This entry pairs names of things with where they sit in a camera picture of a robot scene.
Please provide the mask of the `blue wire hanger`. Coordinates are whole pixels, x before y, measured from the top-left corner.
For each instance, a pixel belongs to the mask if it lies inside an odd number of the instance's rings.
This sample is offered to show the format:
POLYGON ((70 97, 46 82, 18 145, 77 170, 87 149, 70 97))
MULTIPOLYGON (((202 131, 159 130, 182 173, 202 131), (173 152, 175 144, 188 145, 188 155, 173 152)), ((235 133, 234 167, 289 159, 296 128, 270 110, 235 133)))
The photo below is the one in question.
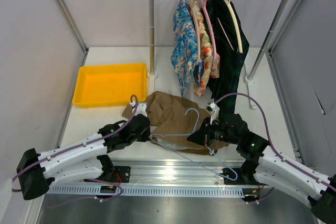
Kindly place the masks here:
POLYGON ((162 135, 162 134, 158 134, 158 133, 151 133, 151 135, 150 135, 150 141, 153 142, 153 143, 155 143, 155 144, 157 144, 157 145, 159 145, 159 146, 161 146, 161 147, 163 147, 163 148, 166 149, 166 150, 169 150, 169 151, 171 151, 171 152, 173 152, 173 153, 175 153, 175 154, 177 154, 177 155, 183 157, 184 159, 188 160, 189 162, 194 163, 196 166, 200 166, 201 168, 203 168, 203 169, 205 169, 205 170, 207 170, 207 171, 209 171, 209 172, 212 172, 212 173, 214 173, 215 175, 218 175, 218 176, 222 177, 223 179, 228 179, 228 180, 233 181, 233 182, 236 181, 236 180, 238 179, 238 174, 237 174, 237 172, 234 171, 229 165, 227 165, 227 164, 225 164, 224 162, 222 162, 221 158, 219 157, 218 154, 215 153, 215 150, 214 150, 214 149, 211 149, 210 147, 207 147, 207 149, 209 150, 209 153, 210 153, 210 154, 213 154, 213 155, 218 159, 218 161, 219 161, 219 163, 220 163, 221 165, 223 165, 224 167, 228 168, 231 172, 233 172, 233 174, 235 175, 234 178, 229 177, 229 176, 225 176, 225 175, 223 175, 223 174, 220 174, 220 173, 214 171, 213 169, 210 169, 210 168, 204 166, 204 165, 202 164, 202 162, 196 162, 196 161, 194 161, 194 160, 188 158, 187 156, 183 155, 182 153, 178 152, 177 150, 174 150, 174 149, 172 149, 172 148, 167 147, 166 145, 162 144, 162 143, 159 142, 158 140, 154 140, 154 136, 160 136, 160 137, 166 137, 166 136, 190 136, 190 134, 186 134, 186 133, 185 133, 185 134, 165 134, 165 135, 162 135))

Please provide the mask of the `tan brown skirt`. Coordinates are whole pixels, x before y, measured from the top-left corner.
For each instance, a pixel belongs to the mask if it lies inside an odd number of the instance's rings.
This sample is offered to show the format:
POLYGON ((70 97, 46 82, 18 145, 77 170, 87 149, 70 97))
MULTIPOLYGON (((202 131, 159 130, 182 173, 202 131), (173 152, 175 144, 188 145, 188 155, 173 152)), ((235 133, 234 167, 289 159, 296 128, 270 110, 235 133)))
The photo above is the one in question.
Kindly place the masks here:
POLYGON ((205 147, 187 140, 194 128, 199 129, 209 117, 207 111, 191 100, 161 91, 153 92, 145 102, 155 141, 179 152, 210 154, 205 147))

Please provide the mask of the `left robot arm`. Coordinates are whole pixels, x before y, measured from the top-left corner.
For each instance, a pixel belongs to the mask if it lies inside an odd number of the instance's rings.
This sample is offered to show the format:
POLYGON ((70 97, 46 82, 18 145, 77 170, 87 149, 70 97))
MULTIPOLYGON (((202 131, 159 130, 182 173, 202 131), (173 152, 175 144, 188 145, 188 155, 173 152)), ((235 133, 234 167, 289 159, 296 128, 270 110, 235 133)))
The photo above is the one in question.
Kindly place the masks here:
POLYGON ((36 199, 57 185, 78 180, 109 182, 115 166, 108 154, 134 142, 146 142, 149 136, 150 120, 138 114, 128 121, 105 125, 68 147, 41 153, 31 148, 23 153, 16 169, 23 199, 36 199))

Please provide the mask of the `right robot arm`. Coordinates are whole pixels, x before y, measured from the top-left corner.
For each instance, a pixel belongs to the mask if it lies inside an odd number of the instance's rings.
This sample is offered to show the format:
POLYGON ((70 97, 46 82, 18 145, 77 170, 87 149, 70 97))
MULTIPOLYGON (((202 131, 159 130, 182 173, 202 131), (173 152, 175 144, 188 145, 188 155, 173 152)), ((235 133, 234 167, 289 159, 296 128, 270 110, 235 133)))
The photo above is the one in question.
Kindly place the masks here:
POLYGON ((322 222, 335 223, 335 177, 273 150, 268 140, 248 129, 240 115, 229 115, 222 123, 205 118, 187 140, 204 147, 220 142, 235 144, 245 159, 237 169, 239 182, 271 186, 303 203, 322 222))

